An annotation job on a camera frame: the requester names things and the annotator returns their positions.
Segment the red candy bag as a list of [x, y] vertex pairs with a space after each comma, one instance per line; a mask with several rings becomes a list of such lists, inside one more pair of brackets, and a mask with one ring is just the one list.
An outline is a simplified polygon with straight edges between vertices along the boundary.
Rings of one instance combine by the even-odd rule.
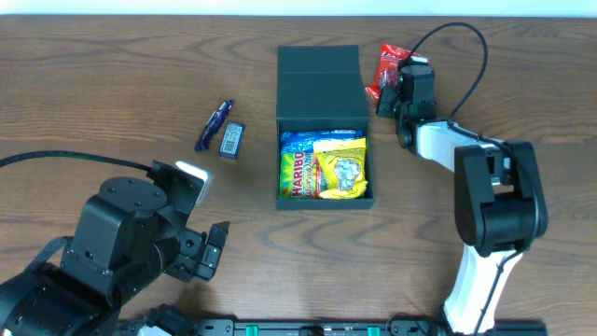
[[365, 87], [366, 94], [376, 103], [379, 102], [382, 89], [397, 87], [399, 82], [399, 65], [405, 61], [428, 64], [428, 59], [419, 53], [410, 56], [408, 49], [382, 43], [379, 66], [374, 81]]

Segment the dark green box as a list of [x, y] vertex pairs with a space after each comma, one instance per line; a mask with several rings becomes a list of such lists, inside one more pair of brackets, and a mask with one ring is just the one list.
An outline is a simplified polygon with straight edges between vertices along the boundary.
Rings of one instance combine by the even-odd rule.
[[282, 134], [358, 130], [369, 138], [369, 109], [358, 46], [280, 46], [277, 51], [277, 180]]

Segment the yellow candy bag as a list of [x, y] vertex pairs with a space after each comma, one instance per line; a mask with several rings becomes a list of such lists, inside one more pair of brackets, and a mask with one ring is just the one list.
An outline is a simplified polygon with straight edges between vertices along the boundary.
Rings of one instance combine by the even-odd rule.
[[365, 194], [368, 181], [365, 177], [367, 140], [330, 139], [313, 143], [326, 180], [326, 189], [320, 192], [325, 200], [357, 199]]

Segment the small blue white box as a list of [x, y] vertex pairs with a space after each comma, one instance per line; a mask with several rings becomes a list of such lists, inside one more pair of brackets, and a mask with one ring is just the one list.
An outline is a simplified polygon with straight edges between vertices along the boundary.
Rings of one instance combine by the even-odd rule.
[[237, 122], [229, 122], [221, 141], [219, 156], [237, 160], [243, 140], [245, 126]]

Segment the green Haribo worms bag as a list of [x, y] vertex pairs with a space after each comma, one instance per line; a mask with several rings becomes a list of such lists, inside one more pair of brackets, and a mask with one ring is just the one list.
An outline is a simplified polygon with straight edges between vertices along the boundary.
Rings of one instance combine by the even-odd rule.
[[322, 172], [316, 155], [296, 151], [281, 155], [279, 197], [283, 200], [319, 199]]

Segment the long blue snack packet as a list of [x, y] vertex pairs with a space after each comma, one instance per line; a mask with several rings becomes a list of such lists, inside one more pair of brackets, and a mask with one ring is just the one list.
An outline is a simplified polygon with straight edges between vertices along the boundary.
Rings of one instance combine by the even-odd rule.
[[280, 153], [312, 152], [317, 141], [352, 140], [363, 135], [360, 130], [321, 130], [284, 132], [280, 135]]

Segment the dark blue candy bar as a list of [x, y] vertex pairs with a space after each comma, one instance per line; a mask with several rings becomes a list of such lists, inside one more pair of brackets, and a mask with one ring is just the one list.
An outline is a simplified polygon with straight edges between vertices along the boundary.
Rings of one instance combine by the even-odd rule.
[[233, 105], [233, 100], [226, 100], [213, 112], [194, 146], [195, 151], [205, 151], [209, 149], [211, 142], [228, 117]]

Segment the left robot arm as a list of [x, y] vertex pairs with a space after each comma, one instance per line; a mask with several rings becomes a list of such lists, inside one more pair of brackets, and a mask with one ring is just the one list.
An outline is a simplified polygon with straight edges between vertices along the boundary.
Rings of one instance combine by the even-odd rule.
[[106, 180], [85, 203], [73, 236], [52, 240], [1, 286], [4, 335], [109, 335], [122, 307], [163, 273], [211, 280], [229, 223], [187, 228], [194, 200], [177, 209], [139, 179]]

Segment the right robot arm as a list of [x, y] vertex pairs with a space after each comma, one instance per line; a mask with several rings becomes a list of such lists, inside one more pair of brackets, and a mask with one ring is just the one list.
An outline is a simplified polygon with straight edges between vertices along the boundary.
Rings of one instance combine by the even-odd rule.
[[547, 228], [533, 146], [488, 138], [439, 119], [432, 91], [418, 96], [385, 88], [377, 114], [395, 120], [403, 148], [453, 173], [454, 220], [464, 249], [443, 314], [453, 333], [493, 331], [510, 273]]

